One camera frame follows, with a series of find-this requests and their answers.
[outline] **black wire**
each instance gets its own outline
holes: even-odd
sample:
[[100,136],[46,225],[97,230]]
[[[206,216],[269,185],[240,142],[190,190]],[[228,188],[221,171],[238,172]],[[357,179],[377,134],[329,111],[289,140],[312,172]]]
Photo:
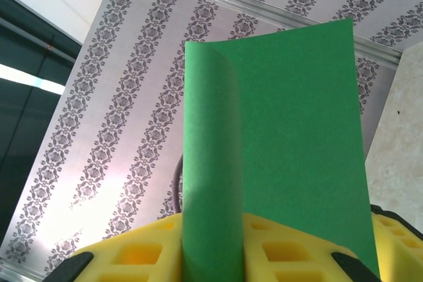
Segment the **black wire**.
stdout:
[[183,155],[180,156],[178,164],[173,173],[173,187],[172,187],[172,203],[175,213],[180,213],[180,204],[179,204],[179,182],[182,176],[182,167],[183,167]]

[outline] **green paper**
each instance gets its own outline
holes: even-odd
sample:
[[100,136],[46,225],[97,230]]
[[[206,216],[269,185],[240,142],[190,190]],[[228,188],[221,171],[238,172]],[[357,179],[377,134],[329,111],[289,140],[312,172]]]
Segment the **green paper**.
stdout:
[[184,282],[242,282],[243,189],[238,79],[227,60],[186,43]]
[[[207,63],[199,61],[199,47],[203,48],[202,56],[214,50],[214,58]],[[227,80],[222,74],[222,61],[233,66],[239,81],[244,211],[346,246],[379,275],[364,169],[352,21],[240,40],[187,44],[185,112],[192,114],[188,101],[199,98],[196,123],[213,125],[218,122],[215,117],[231,118],[237,111],[235,103],[230,110],[229,105],[223,105],[226,99],[216,95],[214,100],[204,102],[204,111],[200,112],[204,91],[213,92],[216,85]],[[220,81],[206,78],[213,71],[222,76]],[[193,73],[195,82],[190,78]],[[195,90],[192,85],[198,83],[201,88]],[[219,107],[224,109],[211,118],[207,110],[220,111]],[[185,134],[191,134],[189,130],[195,127],[191,120],[191,116],[185,116]],[[232,127],[236,135],[236,125]],[[200,137],[201,131],[197,133],[195,137]],[[189,224],[189,231],[183,229],[183,242],[187,239],[184,234],[193,232],[195,226],[203,229],[210,214],[219,213],[214,202],[224,196],[215,188],[217,184],[210,185],[213,169],[209,160],[215,159],[205,156],[225,153],[227,144],[214,135],[207,143],[191,136],[184,139],[184,155],[194,150],[205,152],[196,162],[184,162],[184,214],[186,199],[192,205],[196,199],[186,192],[193,179],[196,186],[204,185],[202,192],[209,191],[210,186],[210,193],[216,196],[208,197],[213,203],[192,210],[190,221],[197,224]],[[196,166],[197,175],[189,177],[186,173],[191,164]],[[240,182],[238,176],[231,177]],[[220,190],[229,195],[230,190]],[[237,204],[236,199],[228,197],[223,201]],[[230,204],[227,208],[235,210]],[[184,227],[187,219],[184,216]],[[221,231],[204,233],[199,241],[218,240]],[[203,248],[212,247],[201,244]],[[226,252],[232,248],[229,244]],[[204,252],[201,256],[206,263],[208,255]]]

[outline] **marble surface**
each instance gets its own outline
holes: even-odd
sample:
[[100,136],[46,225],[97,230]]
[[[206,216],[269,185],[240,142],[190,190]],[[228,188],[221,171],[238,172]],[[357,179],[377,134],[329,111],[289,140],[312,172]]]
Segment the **marble surface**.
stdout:
[[370,201],[423,230],[423,42],[403,53],[365,163]]

